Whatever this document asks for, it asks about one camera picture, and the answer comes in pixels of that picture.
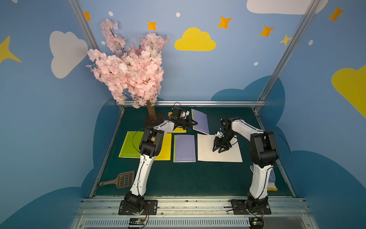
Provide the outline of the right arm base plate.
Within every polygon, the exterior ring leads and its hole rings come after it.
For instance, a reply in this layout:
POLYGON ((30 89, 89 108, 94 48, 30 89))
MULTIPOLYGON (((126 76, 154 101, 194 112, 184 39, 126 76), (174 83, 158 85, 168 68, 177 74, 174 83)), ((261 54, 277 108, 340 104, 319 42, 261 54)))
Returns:
POLYGON ((232 199, 232 211, 235 215, 271 215, 268 198, 262 199, 232 199))

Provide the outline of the small notebook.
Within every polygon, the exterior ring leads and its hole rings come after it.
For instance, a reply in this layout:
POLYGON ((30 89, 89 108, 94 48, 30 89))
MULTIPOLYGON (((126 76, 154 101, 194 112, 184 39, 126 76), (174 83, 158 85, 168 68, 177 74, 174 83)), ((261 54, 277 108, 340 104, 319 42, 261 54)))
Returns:
POLYGON ((218 150, 213 152, 214 135, 197 135, 197 155, 198 161, 206 162, 234 162, 242 163, 242 155, 240 152, 237 138, 234 137, 230 143, 232 147, 225 152, 219 153, 218 150))

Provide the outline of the green cover notebook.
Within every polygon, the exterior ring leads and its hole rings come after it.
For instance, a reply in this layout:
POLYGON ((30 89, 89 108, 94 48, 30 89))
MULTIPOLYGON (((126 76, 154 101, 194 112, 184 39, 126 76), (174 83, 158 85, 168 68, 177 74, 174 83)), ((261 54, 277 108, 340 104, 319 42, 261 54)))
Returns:
POLYGON ((140 158, 139 146, 143 132, 128 131, 119 153, 119 158, 140 158))

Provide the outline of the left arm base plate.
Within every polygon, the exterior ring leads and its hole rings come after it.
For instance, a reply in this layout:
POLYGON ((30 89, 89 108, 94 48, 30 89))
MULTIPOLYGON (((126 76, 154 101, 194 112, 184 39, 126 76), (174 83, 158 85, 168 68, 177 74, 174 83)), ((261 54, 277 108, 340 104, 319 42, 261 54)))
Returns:
POLYGON ((126 200, 122 200, 118 210, 118 215, 156 215, 158 207, 158 200, 145 200, 144 203, 139 203, 138 207, 134 207, 132 204, 127 203, 126 200))

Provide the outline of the yellow cover notebook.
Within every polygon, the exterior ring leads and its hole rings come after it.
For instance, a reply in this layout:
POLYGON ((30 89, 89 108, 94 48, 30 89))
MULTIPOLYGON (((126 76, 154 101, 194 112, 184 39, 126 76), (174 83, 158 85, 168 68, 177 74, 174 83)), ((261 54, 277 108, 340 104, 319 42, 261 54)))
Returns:
POLYGON ((171 131, 170 133, 186 133, 187 131, 184 130, 182 127, 177 127, 176 129, 174 129, 173 131, 171 131))

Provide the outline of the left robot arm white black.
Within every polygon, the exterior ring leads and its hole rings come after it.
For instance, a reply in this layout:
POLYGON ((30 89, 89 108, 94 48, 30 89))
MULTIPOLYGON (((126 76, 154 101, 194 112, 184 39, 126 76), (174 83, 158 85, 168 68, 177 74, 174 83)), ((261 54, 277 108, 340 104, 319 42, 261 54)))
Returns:
POLYGON ((124 207, 133 213, 143 211, 145 203, 147 180, 156 157, 160 154, 164 136, 176 128, 190 129, 197 125, 189 111, 183 111, 179 116, 174 114, 155 127, 145 129, 140 142, 140 162, 137 175, 130 191, 125 195, 122 203, 124 207))

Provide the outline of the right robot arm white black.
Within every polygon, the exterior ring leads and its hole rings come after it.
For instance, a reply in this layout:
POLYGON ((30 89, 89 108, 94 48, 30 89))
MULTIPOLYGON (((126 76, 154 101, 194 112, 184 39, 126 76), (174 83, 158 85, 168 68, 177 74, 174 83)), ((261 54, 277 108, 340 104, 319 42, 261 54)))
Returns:
POLYGON ((248 124, 240 117, 221 119, 224 132, 218 131, 213 141, 213 151, 219 153, 231 149, 231 140, 241 135, 250 142, 250 159, 253 163, 252 184, 247 195, 246 209, 250 212, 266 208, 268 205, 268 182, 279 152, 275 135, 248 124))

